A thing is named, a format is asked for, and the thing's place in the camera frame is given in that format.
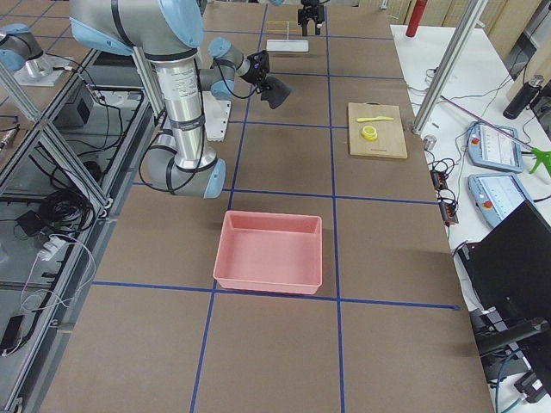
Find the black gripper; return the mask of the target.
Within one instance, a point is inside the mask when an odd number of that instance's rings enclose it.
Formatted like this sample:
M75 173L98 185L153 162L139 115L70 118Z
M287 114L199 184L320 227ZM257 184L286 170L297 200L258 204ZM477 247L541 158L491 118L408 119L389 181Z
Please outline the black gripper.
M268 94L275 88L275 78L272 76L266 76L255 83L254 90L258 95Z
M315 27L321 27L325 22L325 1L301 0L301 8L298 10L297 24L306 27L310 21Z

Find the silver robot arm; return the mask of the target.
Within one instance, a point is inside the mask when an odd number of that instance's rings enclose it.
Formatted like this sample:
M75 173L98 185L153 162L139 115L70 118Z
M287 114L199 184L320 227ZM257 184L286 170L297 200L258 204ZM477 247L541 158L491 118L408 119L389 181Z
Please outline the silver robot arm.
M73 37L102 52L130 56L140 47L150 62L176 63L197 52L204 38L205 1L71 1ZM1 64L27 67L32 77L53 70L46 52L24 23L1 27Z
M220 37L207 49L212 67L200 68L205 8L203 1L72 1L70 21L81 44L124 56L139 47L157 74L171 132L145 155L152 188L212 199L224 187L226 163L207 143L203 92L227 100L241 77L277 108L291 89L269 74L267 52L246 56Z

